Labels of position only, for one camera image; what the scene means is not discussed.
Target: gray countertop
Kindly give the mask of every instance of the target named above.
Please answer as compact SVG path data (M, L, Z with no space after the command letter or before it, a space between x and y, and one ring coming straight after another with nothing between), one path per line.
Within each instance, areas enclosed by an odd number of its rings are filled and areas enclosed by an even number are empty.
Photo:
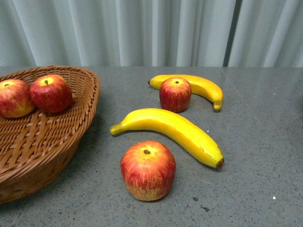
M52 184L0 205L1 227L302 226L302 68L87 68L100 77L101 92L74 158ZM1 67L0 76L23 69ZM110 134L132 110L160 108L159 91L147 84L158 74L197 75L222 88L220 112L192 95L181 113L221 147L221 170L156 132ZM165 144L177 163L172 191L157 202L136 200L120 173L122 155L144 140Z

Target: artificial apple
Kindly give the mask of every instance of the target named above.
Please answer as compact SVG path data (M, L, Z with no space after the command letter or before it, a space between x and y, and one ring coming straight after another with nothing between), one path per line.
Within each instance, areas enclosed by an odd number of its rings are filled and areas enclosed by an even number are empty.
M66 110L72 102L70 86L63 77L56 74L38 78L29 91L35 105L48 113Z
M173 77L163 81L159 94L163 109L180 113L188 108L192 91L186 79Z
M120 169L127 189L135 198L154 201L171 191L176 161L165 145L149 140L130 147L121 158Z
M32 112L35 104L30 98L29 89L29 84L20 79L0 82L0 115L17 118Z

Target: woven basket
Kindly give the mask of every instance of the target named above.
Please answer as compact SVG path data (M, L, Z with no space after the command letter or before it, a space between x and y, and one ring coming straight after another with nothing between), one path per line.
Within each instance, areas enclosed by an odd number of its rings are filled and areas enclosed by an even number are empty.
M0 117L0 204L33 194L54 181L73 157L96 113L100 81L79 67L46 66L0 77L28 84L59 74L70 85L73 102L57 114L35 109L17 119Z

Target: artificial banana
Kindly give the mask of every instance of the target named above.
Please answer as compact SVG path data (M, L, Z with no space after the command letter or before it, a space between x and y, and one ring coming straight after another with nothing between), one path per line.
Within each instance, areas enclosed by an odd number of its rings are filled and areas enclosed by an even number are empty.
M112 135L128 130L151 130L167 135L207 166L221 168L224 158L219 146L198 126L177 113L157 108L130 112L110 128Z
M155 89L160 89L163 81L172 77L181 77L186 79L192 89L192 93L202 96L213 103L215 110L220 110L223 102L223 91L215 83L202 77L192 75L158 75L148 81L148 84Z

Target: white curtain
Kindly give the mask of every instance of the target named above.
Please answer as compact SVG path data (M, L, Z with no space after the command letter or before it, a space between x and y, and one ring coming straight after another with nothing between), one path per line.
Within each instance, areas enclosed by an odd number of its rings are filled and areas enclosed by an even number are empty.
M0 0L0 66L303 67L302 0L237 2Z

